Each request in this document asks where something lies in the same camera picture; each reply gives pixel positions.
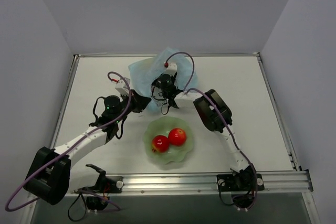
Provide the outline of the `red fake apple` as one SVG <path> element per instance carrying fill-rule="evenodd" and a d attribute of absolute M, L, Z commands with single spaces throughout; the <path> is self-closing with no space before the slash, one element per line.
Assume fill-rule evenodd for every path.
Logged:
<path fill-rule="evenodd" d="M 187 139 L 186 133 L 181 128 L 174 128 L 170 130 L 168 139 L 171 145 L 182 146 Z"/>

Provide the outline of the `red fake pomegranate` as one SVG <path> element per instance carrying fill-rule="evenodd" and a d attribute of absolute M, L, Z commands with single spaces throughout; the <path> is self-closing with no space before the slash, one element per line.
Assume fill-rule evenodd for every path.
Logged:
<path fill-rule="evenodd" d="M 154 153 L 164 153 L 170 147 L 169 139 L 164 135 L 157 135 L 152 140 L 152 152 Z"/>

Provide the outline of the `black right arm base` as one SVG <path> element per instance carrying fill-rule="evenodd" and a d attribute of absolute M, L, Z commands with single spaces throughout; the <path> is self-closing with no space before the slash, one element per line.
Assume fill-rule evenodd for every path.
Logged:
<path fill-rule="evenodd" d="M 256 202 L 260 191 L 265 190 L 264 180 L 260 174 L 257 178 L 248 172 L 219 174 L 216 176 L 220 201 L 224 206 L 236 207 L 238 211 L 249 211 Z M 231 202 L 225 202 L 223 193 L 231 193 Z"/>

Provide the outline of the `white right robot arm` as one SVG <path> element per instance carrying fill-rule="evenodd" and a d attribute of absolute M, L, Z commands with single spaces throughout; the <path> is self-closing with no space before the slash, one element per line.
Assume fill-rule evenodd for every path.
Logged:
<path fill-rule="evenodd" d="M 234 131 L 232 111 L 220 95 L 210 89 L 203 92 L 197 88 L 182 91 L 173 82 L 169 74 L 161 74 L 151 84 L 151 91 L 159 89 L 162 99 L 170 107 L 176 109 L 195 108 L 203 125 L 213 132 L 226 151 L 230 170 L 234 173 L 233 182 L 236 187 L 244 189 L 257 178 L 256 169 L 238 144 Z"/>

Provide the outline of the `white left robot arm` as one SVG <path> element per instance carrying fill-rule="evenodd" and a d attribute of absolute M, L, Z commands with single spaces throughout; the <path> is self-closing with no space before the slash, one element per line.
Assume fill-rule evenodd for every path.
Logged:
<path fill-rule="evenodd" d="M 61 146 L 38 150 L 23 188 L 51 205 L 59 203 L 69 190 L 72 167 L 96 148 L 107 144 L 118 132 L 120 121 L 130 113 L 143 112 L 150 102 L 151 98 L 134 90 L 120 97 L 104 97 L 104 111 L 95 116 L 87 130 Z"/>

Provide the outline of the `light blue plastic bag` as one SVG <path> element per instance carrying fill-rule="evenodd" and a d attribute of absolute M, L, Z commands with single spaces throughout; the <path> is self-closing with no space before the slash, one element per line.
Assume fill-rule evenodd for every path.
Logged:
<path fill-rule="evenodd" d="M 151 98 L 152 82 L 165 72 L 164 64 L 167 60 L 169 63 L 174 62 L 177 65 L 175 85 L 179 89 L 182 90 L 185 87 L 197 88 L 199 81 L 192 63 L 183 54 L 177 54 L 169 58 L 170 55 L 176 52 L 179 52 L 179 50 L 167 47 L 155 57 L 130 64 L 128 68 L 133 89 L 139 95 Z"/>

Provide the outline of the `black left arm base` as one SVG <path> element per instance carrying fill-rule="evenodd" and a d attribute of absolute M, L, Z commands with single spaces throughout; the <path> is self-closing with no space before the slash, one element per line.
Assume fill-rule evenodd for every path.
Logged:
<path fill-rule="evenodd" d="M 87 164 L 83 173 L 72 179 L 70 184 L 73 191 L 81 196 L 87 196 L 84 203 L 88 211 L 105 213 L 122 210 L 110 197 L 111 194 L 122 192 L 122 176 L 109 178 L 104 169 L 94 164 Z"/>

